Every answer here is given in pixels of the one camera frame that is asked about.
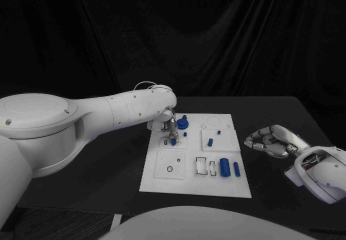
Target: floor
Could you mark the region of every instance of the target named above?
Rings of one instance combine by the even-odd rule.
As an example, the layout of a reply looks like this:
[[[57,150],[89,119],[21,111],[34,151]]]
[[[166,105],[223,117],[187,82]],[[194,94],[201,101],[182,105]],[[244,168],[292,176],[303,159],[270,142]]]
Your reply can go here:
[[[0,240],[97,240],[132,217],[110,213],[22,208],[14,230],[0,232]],[[299,226],[290,228],[318,240],[346,240],[346,231],[328,232]]]

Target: black curtain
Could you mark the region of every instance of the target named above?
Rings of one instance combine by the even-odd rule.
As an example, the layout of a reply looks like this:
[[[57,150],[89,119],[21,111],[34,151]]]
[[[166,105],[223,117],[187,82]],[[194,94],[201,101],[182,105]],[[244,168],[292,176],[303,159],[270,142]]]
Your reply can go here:
[[[4,1],[0,18],[0,97],[142,81],[178,96],[295,96],[346,149],[345,1]]]

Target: robotic hand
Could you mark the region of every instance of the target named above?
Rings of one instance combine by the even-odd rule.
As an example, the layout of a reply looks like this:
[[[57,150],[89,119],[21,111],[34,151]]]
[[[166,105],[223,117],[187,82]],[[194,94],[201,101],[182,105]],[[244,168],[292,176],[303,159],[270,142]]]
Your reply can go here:
[[[263,137],[263,143],[254,140]],[[346,152],[337,147],[312,147],[302,137],[280,125],[254,132],[244,144],[266,152],[272,157],[298,157],[295,165],[285,171],[301,187],[306,186],[314,195],[334,204],[346,197]]]
[[[89,99],[41,93],[0,99],[0,229],[32,178],[60,171],[99,135],[148,122],[179,141],[177,104],[165,85]]]

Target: table surface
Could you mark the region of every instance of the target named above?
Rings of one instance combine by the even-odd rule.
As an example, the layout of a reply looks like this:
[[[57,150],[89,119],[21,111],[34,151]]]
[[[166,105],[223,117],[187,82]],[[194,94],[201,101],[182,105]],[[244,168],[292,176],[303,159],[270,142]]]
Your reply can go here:
[[[231,114],[253,198],[141,192],[152,132],[148,125],[109,132],[55,174],[35,178],[21,207],[138,215],[174,206],[226,209],[277,224],[345,230],[345,200],[329,205],[285,175],[295,157],[277,159],[244,144],[259,129],[280,124],[314,146],[332,146],[295,97],[178,97],[178,113]]]

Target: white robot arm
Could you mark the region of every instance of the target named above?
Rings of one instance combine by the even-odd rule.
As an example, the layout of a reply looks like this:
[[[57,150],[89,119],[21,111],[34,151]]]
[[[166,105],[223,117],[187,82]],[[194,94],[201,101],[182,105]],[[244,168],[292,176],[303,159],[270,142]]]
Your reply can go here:
[[[263,143],[254,139],[263,137]],[[312,147],[299,135],[280,125],[254,132],[246,139],[246,145],[270,156],[285,159],[298,157],[295,165],[285,171],[286,176],[301,186],[306,186],[314,195],[334,204],[346,197],[346,152],[337,147]]]
[[[27,93],[0,99],[0,229],[32,178],[60,171],[99,135],[148,122],[179,141],[165,85],[89,99]]]

